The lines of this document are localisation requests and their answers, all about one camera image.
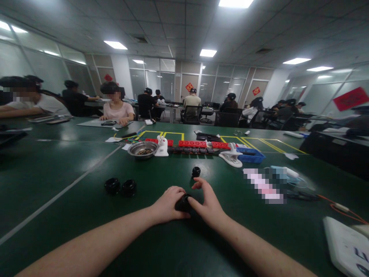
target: blue basket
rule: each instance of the blue basket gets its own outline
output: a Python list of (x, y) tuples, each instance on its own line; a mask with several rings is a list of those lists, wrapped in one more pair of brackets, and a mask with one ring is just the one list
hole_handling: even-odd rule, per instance
[(261, 163), (266, 157), (259, 151), (257, 151), (256, 149), (251, 149), (251, 148), (239, 148), (237, 147), (237, 152), (240, 153), (255, 153), (255, 156), (249, 156), (249, 155), (240, 155), (238, 156), (238, 159), (241, 162), (250, 162), (253, 164), (259, 164)]

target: red sign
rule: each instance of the red sign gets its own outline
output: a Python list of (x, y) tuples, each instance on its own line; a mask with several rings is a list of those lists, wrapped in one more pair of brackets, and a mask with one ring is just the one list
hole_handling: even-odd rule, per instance
[(193, 85), (191, 83), (189, 83), (187, 86), (186, 86), (186, 89), (188, 90), (188, 92), (193, 88)]
[(366, 95), (366, 92), (362, 87), (358, 87), (333, 99), (333, 101), (338, 110), (343, 111), (368, 102), (369, 97)]
[(257, 87), (256, 89), (254, 89), (253, 90), (253, 94), (254, 94), (254, 96), (256, 95), (256, 94), (259, 94), (260, 93), (260, 89), (259, 89), (259, 87)]

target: woman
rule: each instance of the woman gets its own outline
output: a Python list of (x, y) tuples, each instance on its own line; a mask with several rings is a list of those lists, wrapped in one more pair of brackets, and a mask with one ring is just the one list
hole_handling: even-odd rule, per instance
[(256, 113), (263, 109), (263, 98), (256, 97), (254, 100), (251, 101), (250, 105), (248, 105), (247, 108), (242, 111), (242, 115), (244, 117), (247, 117), (248, 123), (250, 123), (251, 119), (253, 119)]
[(104, 115), (100, 117), (100, 120), (118, 120), (122, 126), (134, 120), (133, 107), (121, 100), (124, 95), (121, 95), (121, 90), (116, 83), (105, 82), (101, 85), (100, 91), (111, 100), (110, 103), (104, 104)]
[(238, 103), (235, 101), (235, 99), (236, 95), (234, 93), (229, 93), (219, 111), (224, 112), (226, 108), (238, 108)]

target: smartphone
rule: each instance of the smartphone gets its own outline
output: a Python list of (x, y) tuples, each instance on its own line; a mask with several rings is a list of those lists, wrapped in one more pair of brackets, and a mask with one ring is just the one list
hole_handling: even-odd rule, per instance
[(58, 119), (58, 120), (47, 122), (46, 124), (59, 124), (59, 123), (63, 123), (63, 122), (68, 122), (69, 120), (70, 119)]

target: white holder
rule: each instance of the white holder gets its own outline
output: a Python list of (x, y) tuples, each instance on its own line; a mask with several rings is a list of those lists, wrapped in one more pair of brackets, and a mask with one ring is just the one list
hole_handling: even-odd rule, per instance
[(231, 151), (221, 152), (219, 154), (219, 157), (221, 157), (223, 160), (225, 160), (228, 164), (230, 164), (233, 167), (237, 168), (242, 167), (242, 162), (239, 159), (237, 159), (237, 157), (242, 155), (242, 153), (237, 152), (236, 144), (234, 142), (229, 143), (228, 146), (231, 148)]
[(156, 157), (167, 157), (167, 156), (169, 156), (169, 154), (168, 154), (168, 140), (163, 136), (158, 136), (157, 139), (158, 139), (159, 148), (156, 151), (156, 153), (154, 154), (154, 156), (156, 156)]

